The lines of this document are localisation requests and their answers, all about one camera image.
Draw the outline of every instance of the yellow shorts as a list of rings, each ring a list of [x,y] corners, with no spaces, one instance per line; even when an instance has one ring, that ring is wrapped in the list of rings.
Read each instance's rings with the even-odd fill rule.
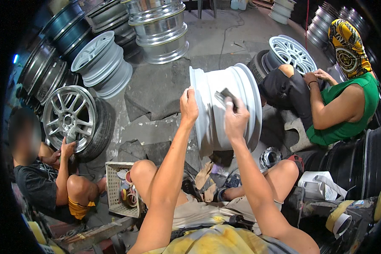
[[[89,211],[91,206],[95,206],[95,203],[92,201],[89,201],[89,204],[87,206],[82,206],[74,201],[71,200],[70,197],[68,197],[68,203],[69,203],[69,211],[71,215],[75,216],[76,219],[82,219],[85,217],[86,213]]]

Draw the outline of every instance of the hand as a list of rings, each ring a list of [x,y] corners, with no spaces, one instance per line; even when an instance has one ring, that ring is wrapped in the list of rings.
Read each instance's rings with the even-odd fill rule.
[[[314,73],[315,76],[316,76],[317,78],[319,78],[319,79],[325,80],[325,81],[327,81],[327,82],[330,81],[331,76],[330,76],[327,72],[325,72],[324,70],[322,70],[322,69],[317,69],[317,70],[314,71],[313,73]]]
[[[76,141],[66,144],[66,137],[62,140],[61,157],[69,159],[75,152]]]
[[[305,74],[304,80],[305,80],[305,83],[307,85],[309,85],[309,84],[318,84],[319,85],[319,83],[317,83],[317,77],[315,76],[315,74],[313,72],[308,72],[307,74]]]
[[[50,166],[58,166],[59,165],[59,156],[61,156],[61,149],[54,152],[50,159],[49,159],[49,165]]]
[[[244,130],[247,126],[250,113],[245,108],[242,99],[237,98],[235,104],[237,106],[237,112],[233,111],[233,102],[230,97],[226,98],[226,114],[225,114],[225,129],[227,138],[231,144],[235,142],[245,142]]]
[[[195,89],[190,86],[186,88],[180,99],[181,125],[192,128],[199,116],[199,109],[195,99]]]

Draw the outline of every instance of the black tire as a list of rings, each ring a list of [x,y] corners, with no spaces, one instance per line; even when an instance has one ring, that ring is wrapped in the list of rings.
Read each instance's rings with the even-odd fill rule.
[[[99,156],[106,148],[112,134],[112,117],[108,103],[94,98],[97,109],[95,134],[89,145],[77,154],[81,162],[89,162]]]
[[[251,72],[254,75],[255,81],[257,84],[259,84],[267,75],[265,72],[264,68],[262,67],[261,64],[261,58],[268,53],[269,50],[262,50],[259,53],[257,53],[249,62],[247,67],[251,70]]]

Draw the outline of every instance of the plastic basket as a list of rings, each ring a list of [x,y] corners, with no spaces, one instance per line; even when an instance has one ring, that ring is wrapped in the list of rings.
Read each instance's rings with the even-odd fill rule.
[[[117,176],[117,172],[123,169],[130,170],[134,163],[108,161],[105,164],[107,178],[107,202],[109,204],[109,211],[124,216],[139,218],[142,211],[145,210],[145,204],[142,202],[137,190],[137,207],[128,207],[121,203],[119,198],[120,178]]]

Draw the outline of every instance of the blue light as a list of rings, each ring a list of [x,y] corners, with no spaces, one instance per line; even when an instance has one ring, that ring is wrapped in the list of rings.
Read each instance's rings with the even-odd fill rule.
[[[13,64],[15,64],[17,62],[17,60],[18,60],[18,54],[15,54]]]

